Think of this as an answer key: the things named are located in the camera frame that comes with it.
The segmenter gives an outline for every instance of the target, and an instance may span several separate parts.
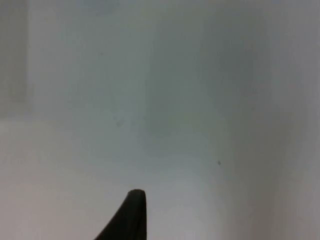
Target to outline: black object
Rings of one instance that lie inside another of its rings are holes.
[[[147,240],[145,191],[129,191],[118,211],[94,240]]]

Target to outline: white surface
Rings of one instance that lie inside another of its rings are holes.
[[[150,240],[320,237],[318,0],[0,3],[1,239],[93,239],[133,188]]]

